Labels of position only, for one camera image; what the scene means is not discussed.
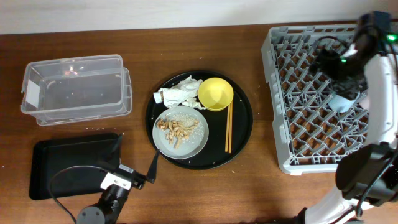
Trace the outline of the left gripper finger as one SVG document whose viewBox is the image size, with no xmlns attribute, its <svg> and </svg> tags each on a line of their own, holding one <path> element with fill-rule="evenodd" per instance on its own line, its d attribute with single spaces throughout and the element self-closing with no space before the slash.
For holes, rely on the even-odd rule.
<svg viewBox="0 0 398 224">
<path fill-rule="evenodd" d="M 113 158 L 114 153 L 117 151 L 117 149 L 120 147 L 121 141 L 123 139 L 124 133 L 121 133 L 118 138 L 115 140 L 113 145 L 110 147 L 110 149 L 107 150 L 107 153 L 105 154 L 105 160 L 109 161 Z"/>
<path fill-rule="evenodd" d="M 150 183 L 154 183 L 157 177 L 157 161 L 159 158 L 160 150 L 157 149 L 154 155 L 154 158 L 152 160 L 152 163 L 149 167 L 149 170 L 146 174 L 146 181 Z"/>
</svg>

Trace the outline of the blue cup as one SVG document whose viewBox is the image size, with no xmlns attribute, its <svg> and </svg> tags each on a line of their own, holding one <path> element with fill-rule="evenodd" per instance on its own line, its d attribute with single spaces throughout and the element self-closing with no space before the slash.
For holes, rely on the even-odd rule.
<svg viewBox="0 0 398 224">
<path fill-rule="evenodd" d="M 336 93 L 332 93 L 331 96 L 332 98 L 328 102 L 328 106 L 333 111 L 336 111 L 338 113 L 345 113 L 354 105 L 356 100 L 359 98 L 360 92 L 358 92 L 353 100 L 348 100 L 347 98 L 337 95 Z"/>
</svg>

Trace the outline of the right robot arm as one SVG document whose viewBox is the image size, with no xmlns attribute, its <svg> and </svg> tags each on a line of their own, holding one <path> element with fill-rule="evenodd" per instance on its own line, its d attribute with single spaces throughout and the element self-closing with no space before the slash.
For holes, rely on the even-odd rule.
<svg viewBox="0 0 398 224">
<path fill-rule="evenodd" d="M 397 34 L 391 21 L 388 12 L 362 15 L 345 51 L 323 49 L 310 66 L 331 78 L 334 92 L 347 100 L 367 92 L 368 134 L 361 149 L 339 162 L 334 188 L 292 223 L 346 223 L 397 201 Z"/>
</svg>

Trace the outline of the pink cup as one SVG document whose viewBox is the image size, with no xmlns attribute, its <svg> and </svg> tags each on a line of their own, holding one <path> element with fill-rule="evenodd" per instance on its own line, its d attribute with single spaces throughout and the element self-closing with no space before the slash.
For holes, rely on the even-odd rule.
<svg viewBox="0 0 398 224">
<path fill-rule="evenodd" d="M 364 109 L 369 109 L 369 94 L 368 90 L 362 92 L 361 99 L 359 100 L 359 105 Z"/>
</svg>

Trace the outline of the white tissue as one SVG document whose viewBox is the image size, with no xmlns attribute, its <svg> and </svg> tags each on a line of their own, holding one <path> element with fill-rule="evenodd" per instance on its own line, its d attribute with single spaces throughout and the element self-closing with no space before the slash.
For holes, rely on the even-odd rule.
<svg viewBox="0 0 398 224">
<path fill-rule="evenodd" d="M 171 88 L 160 88 L 158 91 L 163 93 L 164 100 L 162 103 L 166 108 L 172 109 L 182 105 L 205 110 L 206 108 L 197 101 L 198 89 L 202 83 L 202 79 L 196 80 L 190 75 L 177 85 Z"/>
</svg>

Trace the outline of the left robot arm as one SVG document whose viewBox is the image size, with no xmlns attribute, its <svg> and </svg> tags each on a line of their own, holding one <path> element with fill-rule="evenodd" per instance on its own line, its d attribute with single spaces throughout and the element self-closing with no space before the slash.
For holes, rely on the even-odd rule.
<svg viewBox="0 0 398 224">
<path fill-rule="evenodd" d="M 116 151 L 120 148 L 122 138 L 123 135 L 120 134 L 110 147 L 101 151 L 98 164 L 100 170 L 106 173 L 100 185 L 103 193 L 97 203 L 81 210 L 76 219 L 77 224 L 116 223 L 131 190 L 140 190 L 145 183 L 153 184 L 155 182 L 159 149 L 155 151 L 146 175 L 123 164 L 110 163 L 116 157 Z"/>
</svg>

